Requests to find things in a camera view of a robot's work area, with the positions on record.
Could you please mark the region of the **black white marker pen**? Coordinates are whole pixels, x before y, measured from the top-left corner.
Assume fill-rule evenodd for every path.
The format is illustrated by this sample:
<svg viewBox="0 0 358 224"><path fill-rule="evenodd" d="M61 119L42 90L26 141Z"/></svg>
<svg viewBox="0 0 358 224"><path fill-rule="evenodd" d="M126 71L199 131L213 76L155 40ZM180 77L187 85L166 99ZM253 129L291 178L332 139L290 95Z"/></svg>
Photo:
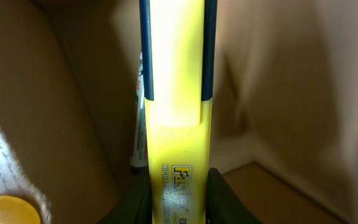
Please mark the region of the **black white marker pen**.
<svg viewBox="0 0 358 224"><path fill-rule="evenodd" d="M130 157L130 165L131 173L137 175L148 165L142 52L139 55L139 69L136 82L135 115L134 144L132 155Z"/></svg>

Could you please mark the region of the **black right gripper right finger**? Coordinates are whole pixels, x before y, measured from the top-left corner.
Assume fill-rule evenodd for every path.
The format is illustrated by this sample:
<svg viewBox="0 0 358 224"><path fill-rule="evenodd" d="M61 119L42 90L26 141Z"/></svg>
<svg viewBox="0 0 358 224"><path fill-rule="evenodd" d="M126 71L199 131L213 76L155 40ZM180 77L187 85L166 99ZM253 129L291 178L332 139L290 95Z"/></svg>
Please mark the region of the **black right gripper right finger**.
<svg viewBox="0 0 358 224"><path fill-rule="evenodd" d="M239 200L217 168L210 168L206 186L206 223L262 224Z"/></svg>

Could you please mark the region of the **yellow highlighter pen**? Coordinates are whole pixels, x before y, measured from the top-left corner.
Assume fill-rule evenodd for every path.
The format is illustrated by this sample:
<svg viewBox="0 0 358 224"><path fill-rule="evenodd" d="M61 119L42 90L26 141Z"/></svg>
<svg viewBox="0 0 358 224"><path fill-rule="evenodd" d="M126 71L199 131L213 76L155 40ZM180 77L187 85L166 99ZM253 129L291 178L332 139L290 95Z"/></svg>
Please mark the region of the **yellow highlighter pen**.
<svg viewBox="0 0 358 224"><path fill-rule="evenodd" d="M217 2L139 3L153 223L204 223Z"/></svg>

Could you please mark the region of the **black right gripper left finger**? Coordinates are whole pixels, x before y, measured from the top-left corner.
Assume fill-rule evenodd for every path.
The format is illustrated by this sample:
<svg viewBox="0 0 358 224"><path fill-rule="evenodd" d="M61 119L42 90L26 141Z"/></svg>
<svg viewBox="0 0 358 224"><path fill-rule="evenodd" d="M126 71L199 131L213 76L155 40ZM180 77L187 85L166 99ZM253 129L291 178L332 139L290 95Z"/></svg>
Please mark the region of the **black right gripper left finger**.
<svg viewBox="0 0 358 224"><path fill-rule="evenodd" d="M142 170L127 192L98 224L151 224L152 191L149 169Z"/></svg>

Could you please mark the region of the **small yellow tape roll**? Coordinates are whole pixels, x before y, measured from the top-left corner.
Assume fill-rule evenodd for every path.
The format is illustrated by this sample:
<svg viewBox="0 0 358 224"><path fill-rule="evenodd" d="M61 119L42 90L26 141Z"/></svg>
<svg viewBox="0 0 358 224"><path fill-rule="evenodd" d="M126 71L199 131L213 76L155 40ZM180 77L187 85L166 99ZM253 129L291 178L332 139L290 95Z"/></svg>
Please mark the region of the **small yellow tape roll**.
<svg viewBox="0 0 358 224"><path fill-rule="evenodd" d="M13 196L0 195L0 223L41 224L39 213L27 201Z"/></svg>

